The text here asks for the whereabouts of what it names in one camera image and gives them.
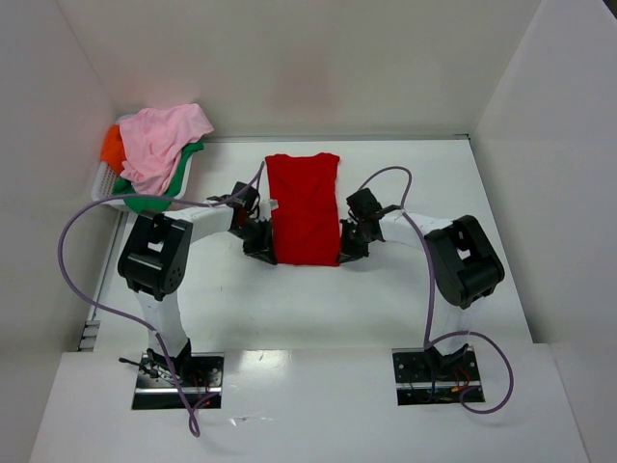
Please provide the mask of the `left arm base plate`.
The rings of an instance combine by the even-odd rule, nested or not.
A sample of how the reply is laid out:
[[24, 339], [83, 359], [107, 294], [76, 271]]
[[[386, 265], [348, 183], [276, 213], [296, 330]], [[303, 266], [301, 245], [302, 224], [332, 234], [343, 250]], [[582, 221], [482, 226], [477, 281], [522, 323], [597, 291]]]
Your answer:
[[[195, 370], [179, 379], [191, 406], [220, 409], [225, 357], [222, 353], [194, 353]], [[131, 409], [136, 411], [174, 410], [184, 407], [172, 377], [154, 365], [144, 353], [140, 359]]]

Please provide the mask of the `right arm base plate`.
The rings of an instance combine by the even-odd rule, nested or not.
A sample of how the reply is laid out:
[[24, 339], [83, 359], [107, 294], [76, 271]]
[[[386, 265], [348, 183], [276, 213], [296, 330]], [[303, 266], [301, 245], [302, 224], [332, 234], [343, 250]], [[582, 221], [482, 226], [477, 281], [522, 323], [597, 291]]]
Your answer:
[[472, 347], [465, 344], [452, 354], [436, 347], [392, 351], [396, 398], [399, 406], [482, 403], [485, 396]]

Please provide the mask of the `red t shirt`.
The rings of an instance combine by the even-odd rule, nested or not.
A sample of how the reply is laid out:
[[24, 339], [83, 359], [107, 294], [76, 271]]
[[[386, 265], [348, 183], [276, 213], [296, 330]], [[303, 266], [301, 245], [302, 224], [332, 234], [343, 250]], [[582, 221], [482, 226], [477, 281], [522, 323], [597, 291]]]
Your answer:
[[277, 261], [290, 265], [337, 266], [340, 246], [336, 178], [339, 157], [321, 152], [265, 158]]

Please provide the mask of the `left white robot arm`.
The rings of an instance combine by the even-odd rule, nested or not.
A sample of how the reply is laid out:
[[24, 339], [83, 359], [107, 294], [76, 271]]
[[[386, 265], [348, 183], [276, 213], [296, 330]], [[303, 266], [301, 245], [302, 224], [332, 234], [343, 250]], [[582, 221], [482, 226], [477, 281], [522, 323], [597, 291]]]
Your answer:
[[191, 245], [229, 232], [243, 241], [246, 256], [275, 265], [272, 223], [253, 218], [241, 204], [189, 207], [169, 213], [145, 210], [137, 216], [121, 252], [118, 270], [142, 308], [148, 360], [185, 383], [198, 374], [177, 299]]

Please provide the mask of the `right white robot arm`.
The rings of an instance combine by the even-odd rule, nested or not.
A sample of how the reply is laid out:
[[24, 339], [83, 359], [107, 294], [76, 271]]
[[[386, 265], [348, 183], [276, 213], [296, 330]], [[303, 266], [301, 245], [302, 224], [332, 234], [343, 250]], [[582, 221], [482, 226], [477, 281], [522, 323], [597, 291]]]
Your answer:
[[493, 294], [505, 277], [503, 264], [476, 217], [438, 219], [388, 207], [362, 217], [340, 221], [337, 261], [347, 263], [369, 256], [369, 244], [393, 242], [419, 249], [429, 269], [429, 314], [423, 353], [429, 371], [442, 378], [462, 359], [466, 348], [442, 354], [432, 343], [436, 295], [464, 311], [475, 301]]

